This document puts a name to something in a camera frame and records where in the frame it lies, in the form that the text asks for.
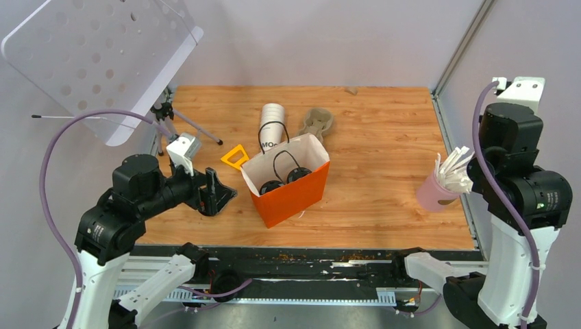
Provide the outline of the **orange paper bag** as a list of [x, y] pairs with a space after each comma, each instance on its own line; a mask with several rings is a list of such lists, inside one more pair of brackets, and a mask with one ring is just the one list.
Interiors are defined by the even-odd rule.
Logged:
[[[312, 134], [291, 138], [260, 153], [242, 166], [242, 177], [250, 191], [252, 202], [267, 228], [272, 228], [300, 213], [323, 198], [330, 169], [330, 156]], [[289, 172], [297, 167], [311, 170], [309, 175], [286, 183]], [[284, 186], [264, 195], [260, 187], [269, 180], [280, 180]]]

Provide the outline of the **black coffee cup lid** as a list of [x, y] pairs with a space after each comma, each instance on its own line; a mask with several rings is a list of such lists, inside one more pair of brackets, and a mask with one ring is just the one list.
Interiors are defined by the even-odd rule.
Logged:
[[290, 184], [291, 182], [295, 182], [296, 180], [303, 178], [309, 175], [310, 173], [312, 173], [311, 170], [305, 167], [294, 168], [287, 175], [286, 183]]

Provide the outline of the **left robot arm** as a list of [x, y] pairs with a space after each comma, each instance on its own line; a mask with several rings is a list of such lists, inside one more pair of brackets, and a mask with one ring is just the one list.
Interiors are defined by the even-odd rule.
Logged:
[[62, 328], [137, 328], [179, 285], [204, 282], [210, 274], [206, 250], [186, 243], [169, 262], [136, 289], [115, 297], [124, 264], [146, 221], [180, 204], [202, 215], [219, 214], [237, 195], [214, 169], [189, 173], [183, 166], [165, 177], [158, 159], [129, 156], [112, 174], [112, 186], [80, 219], [75, 247], [80, 262]]

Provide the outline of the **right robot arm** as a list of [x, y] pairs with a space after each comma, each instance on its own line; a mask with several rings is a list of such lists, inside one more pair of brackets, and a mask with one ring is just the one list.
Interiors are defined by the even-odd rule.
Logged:
[[527, 106], [475, 107], [475, 156], [468, 174], [492, 216], [487, 272], [462, 271], [427, 252], [415, 252], [391, 267], [395, 283], [427, 284], [468, 328], [546, 327], [536, 299], [573, 192], [561, 174], [535, 165], [542, 130], [542, 120]]

